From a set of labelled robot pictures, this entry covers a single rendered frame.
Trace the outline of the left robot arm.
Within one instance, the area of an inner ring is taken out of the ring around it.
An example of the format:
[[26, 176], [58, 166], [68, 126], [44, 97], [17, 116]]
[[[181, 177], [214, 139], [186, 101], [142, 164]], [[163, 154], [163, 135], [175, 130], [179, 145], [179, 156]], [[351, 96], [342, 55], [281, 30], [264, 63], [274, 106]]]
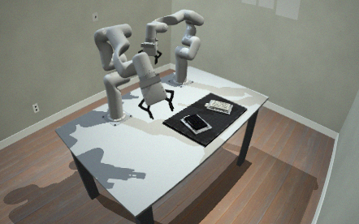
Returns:
[[[163, 33], [168, 29], [167, 25], [176, 25], [185, 20], [186, 31], [182, 38], [182, 44], [189, 46], [190, 48], [178, 46], [175, 49], [175, 74], [173, 82], [175, 84], [187, 84], [187, 67], [188, 62], [192, 61], [200, 47], [201, 41], [198, 37], [195, 37], [197, 32], [195, 25], [201, 26], [204, 23], [202, 16], [195, 11], [181, 10], [173, 15], [168, 15], [154, 20], [150, 24], [146, 24], [145, 43], [141, 43], [141, 47], [155, 48], [154, 42], [158, 41], [157, 32]], [[157, 21], [157, 22], [155, 22]], [[156, 33], [156, 34], [155, 34]]]

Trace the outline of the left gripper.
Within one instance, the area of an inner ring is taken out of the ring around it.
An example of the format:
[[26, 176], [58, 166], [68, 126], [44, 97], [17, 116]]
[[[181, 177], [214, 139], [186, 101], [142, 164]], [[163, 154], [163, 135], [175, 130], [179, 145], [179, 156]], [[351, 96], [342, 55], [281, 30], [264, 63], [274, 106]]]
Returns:
[[[143, 47], [143, 49], [142, 50], [140, 50], [138, 53], [140, 53], [140, 52], [145, 52], [145, 53], [147, 53], [148, 54], [148, 56], [154, 56], [155, 57], [155, 65], [158, 63], [158, 58], [162, 55], [162, 53], [161, 52], [159, 52], [157, 49], [158, 49], [158, 47], [157, 47], [157, 42], [154, 42], [154, 44], [155, 44], [155, 48], [144, 48]], [[159, 55], [157, 56], [157, 54], [159, 53]]]

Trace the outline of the white rectangular frame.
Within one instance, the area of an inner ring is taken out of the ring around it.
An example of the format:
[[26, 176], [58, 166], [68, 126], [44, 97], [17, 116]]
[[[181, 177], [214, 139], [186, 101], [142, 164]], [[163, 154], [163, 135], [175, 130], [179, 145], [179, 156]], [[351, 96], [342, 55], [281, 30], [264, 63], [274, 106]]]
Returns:
[[191, 132], [193, 132], [195, 135], [201, 134], [202, 132], [208, 131], [210, 129], [212, 129], [212, 127], [208, 124], [208, 127], [204, 127], [200, 130], [195, 130], [193, 127], [191, 127], [185, 120], [184, 118], [180, 120]]

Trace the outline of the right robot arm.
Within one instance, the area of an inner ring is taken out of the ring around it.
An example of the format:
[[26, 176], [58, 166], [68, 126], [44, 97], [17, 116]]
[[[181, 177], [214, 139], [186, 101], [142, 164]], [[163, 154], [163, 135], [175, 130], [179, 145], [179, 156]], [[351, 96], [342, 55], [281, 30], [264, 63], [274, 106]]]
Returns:
[[109, 107], [108, 119], [111, 122], [119, 122], [126, 117], [123, 112], [121, 92], [117, 87], [129, 82], [130, 76], [138, 75], [141, 89], [161, 82], [159, 74], [154, 72], [147, 53], [139, 53], [131, 61], [127, 60], [124, 53], [130, 46], [127, 38], [131, 35], [132, 29], [128, 24], [101, 28], [94, 33], [94, 41], [100, 53], [103, 69], [105, 71], [116, 69], [103, 78]]

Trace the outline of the black well plate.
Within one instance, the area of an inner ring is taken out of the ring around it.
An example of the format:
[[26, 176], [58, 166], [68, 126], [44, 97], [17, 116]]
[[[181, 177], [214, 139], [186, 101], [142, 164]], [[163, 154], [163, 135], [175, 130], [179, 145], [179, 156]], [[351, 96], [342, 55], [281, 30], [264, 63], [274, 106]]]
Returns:
[[196, 131], [200, 130], [204, 127], [208, 127], [207, 123], [205, 123], [198, 115], [192, 114], [184, 118], [184, 120], [193, 127]]

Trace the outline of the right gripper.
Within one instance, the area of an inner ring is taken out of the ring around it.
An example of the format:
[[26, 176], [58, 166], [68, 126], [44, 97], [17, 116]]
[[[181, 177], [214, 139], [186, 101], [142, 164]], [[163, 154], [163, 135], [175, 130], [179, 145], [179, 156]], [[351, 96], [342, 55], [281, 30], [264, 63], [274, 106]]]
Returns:
[[[172, 105], [172, 99], [174, 97], [174, 92], [173, 90], [168, 90], [168, 89], [165, 89], [162, 85], [161, 82], [159, 83], [156, 83], [152, 86], [149, 86], [148, 88], [143, 88], [141, 90], [142, 92], [142, 95], [143, 95], [143, 99], [142, 101], [140, 102], [140, 104], [138, 105], [142, 110], [145, 110], [148, 112], [150, 118], [152, 120], [154, 120], [154, 117], [150, 111], [150, 106], [153, 105], [153, 104], [156, 104], [160, 101], [163, 101], [163, 100], [166, 100], [168, 101], [168, 105], [170, 106], [171, 108], [171, 111], [173, 112], [174, 110], [174, 106]], [[171, 97], [170, 99], [167, 97], [167, 93], [170, 93], [171, 94]], [[147, 105], [147, 109], [145, 107], [142, 106], [142, 104], [145, 102], [145, 104]]]

